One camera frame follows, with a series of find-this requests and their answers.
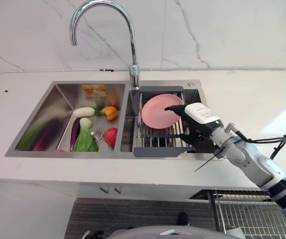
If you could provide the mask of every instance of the wire rack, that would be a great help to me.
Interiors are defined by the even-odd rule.
[[[173,94],[181,98],[184,102],[183,93]],[[191,147],[186,144],[181,138],[180,134],[189,133],[188,128],[179,119],[174,125],[165,129],[153,129],[148,127],[142,120],[141,112],[145,103],[150,97],[145,97],[140,93],[139,117],[137,118],[137,147]]]
[[[241,228],[247,239],[286,239],[286,218],[262,191],[213,191],[220,230]]]

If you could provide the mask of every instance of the chrome faucet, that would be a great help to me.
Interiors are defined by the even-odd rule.
[[[136,51],[135,51],[135,37],[134,37],[134,26],[132,23],[131,18],[129,17],[128,13],[124,8],[122,8],[119,4],[110,1],[110,0],[92,0],[92,1],[86,1],[82,5],[80,5],[74,12],[71,22],[70,22],[70,43],[73,46],[77,45],[76,41],[76,27],[78,24],[78,21],[80,20],[80,17],[83,13],[85,13],[88,9],[95,7],[95,6],[108,6],[115,10],[117,10],[126,20],[128,29],[129,29],[129,35],[131,40],[131,48],[132,48],[132,58],[133,58],[133,64],[128,66],[128,72],[130,76],[130,82],[133,87],[138,87],[139,83],[139,68],[136,60]]]

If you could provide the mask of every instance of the purple eggplant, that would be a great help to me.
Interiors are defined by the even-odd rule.
[[[72,131],[71,131],[71,141],[70,141],[70,151],[73,151],[75,142],[77,141],[77,138],[79,136],[80,133],[80,119],[81,118],[77,118],[72,126]]]

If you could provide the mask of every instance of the white countertop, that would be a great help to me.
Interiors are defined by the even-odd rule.
[[[0,73],[0,178],[254,187],[228,160],[15,158],[5,153],[52,81],[127,80],[127,72]],[[247,137],[286,134],[286,71],[141,72],[141,80],[201,81],[208,106]],[[270,155],[275,145],[258,145]],[[286,171],[286,146],[275,158]]]

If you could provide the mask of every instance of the sink drain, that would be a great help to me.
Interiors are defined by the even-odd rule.
[[[90,128],[90,133],[95,142],[97,143],[103,138],[104,130],[101,128]]]

